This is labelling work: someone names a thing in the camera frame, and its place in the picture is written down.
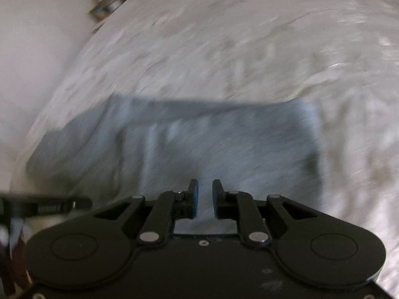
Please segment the grey speckled sweatpants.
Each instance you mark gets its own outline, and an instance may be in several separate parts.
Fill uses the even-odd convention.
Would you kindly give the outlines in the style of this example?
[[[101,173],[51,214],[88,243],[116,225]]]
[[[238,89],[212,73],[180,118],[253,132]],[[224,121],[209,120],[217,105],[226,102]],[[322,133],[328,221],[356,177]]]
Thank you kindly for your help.
[[[198,216],[178,233],[232,233],[214,218],[212,182],[256,199],[280,194],[318,209],[318,117],[301,100],[274,105],[111,96],[50,128],[25,172],[40,192],[81,195],[96,208],[199,183]]]

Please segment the white floral bedspread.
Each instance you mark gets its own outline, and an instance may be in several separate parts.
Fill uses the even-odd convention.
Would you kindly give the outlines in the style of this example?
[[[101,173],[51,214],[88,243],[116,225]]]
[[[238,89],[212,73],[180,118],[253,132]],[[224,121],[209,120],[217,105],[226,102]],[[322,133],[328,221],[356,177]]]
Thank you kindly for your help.
[[[382,240],[398,295],[398,0],[128,0],[37,116],[11,190],[46,194],[25,172],[44,134],[111,96],[313,105],[317,210]]]

